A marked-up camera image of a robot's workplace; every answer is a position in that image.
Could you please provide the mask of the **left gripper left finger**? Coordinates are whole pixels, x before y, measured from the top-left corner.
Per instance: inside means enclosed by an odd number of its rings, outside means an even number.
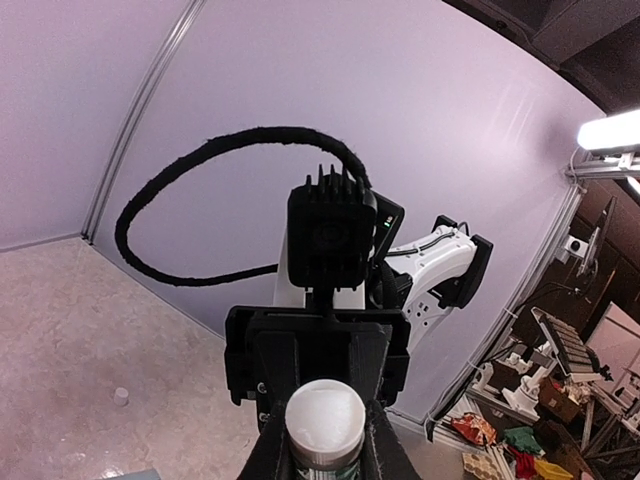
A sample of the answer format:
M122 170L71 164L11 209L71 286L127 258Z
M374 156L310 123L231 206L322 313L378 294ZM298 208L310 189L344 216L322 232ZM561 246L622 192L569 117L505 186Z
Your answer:
M242 468L242 479L286 480L292 478L293 460L284 414L273 412Z

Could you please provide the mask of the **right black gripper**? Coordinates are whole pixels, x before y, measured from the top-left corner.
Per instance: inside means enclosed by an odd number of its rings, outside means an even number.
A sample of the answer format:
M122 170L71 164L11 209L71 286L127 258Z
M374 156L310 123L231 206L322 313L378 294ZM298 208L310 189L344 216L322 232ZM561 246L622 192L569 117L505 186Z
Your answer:
M225 321L225 374L235 405L256 404L264 426L273 407L302 385L333 379L352 387L364 404L392 405L403 390L411 325L404 313L299 308L232 308Z

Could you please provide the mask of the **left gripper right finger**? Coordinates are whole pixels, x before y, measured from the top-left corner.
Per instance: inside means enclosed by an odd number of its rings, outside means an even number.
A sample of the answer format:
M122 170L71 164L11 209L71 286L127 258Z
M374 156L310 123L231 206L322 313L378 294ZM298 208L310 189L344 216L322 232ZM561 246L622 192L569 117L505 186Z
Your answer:
M418 473L402 447L384 408L376 400L366 404L362 478L417 479Z

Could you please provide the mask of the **small green white glue stick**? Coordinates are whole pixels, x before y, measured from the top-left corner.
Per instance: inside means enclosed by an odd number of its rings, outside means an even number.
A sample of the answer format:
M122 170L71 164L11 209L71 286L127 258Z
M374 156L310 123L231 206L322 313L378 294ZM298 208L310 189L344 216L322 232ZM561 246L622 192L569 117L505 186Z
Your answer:
M299 387L285 409L295 477L359 479L365 423L364 402L349 385L319 379Z

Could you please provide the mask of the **teal paper envelope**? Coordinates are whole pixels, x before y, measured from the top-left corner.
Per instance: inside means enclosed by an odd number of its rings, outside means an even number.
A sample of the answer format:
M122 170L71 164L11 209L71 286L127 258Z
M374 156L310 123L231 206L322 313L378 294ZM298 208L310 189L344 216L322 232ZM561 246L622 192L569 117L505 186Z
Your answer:
M160 480L160 476L155 469L147 469L122 475L119 480Z

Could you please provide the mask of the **small white glue cap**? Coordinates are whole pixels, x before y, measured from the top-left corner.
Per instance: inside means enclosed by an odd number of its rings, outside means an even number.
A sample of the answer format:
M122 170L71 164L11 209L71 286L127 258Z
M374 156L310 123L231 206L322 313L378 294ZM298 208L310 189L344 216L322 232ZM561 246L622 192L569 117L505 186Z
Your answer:
M126 406L129 403L129 391L124 387L117 387L114 391L113 401L117 406Z

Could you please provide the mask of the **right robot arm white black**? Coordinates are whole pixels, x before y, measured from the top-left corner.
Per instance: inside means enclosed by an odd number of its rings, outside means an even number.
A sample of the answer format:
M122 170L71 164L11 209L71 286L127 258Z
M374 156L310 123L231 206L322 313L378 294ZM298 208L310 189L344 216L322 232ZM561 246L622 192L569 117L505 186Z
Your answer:
M432 231L391 248L402 208L378 197L370 277L335 290L321 311L314 293L293 285L286 248L274 271L270 307L236 306L225 321L227 388L233 404L256 404L265 426L274 405L301 385L333 379L364 402L392 406L406 383L411 352L453 309L465 308L486 272L493 245L462 223L437 217Z

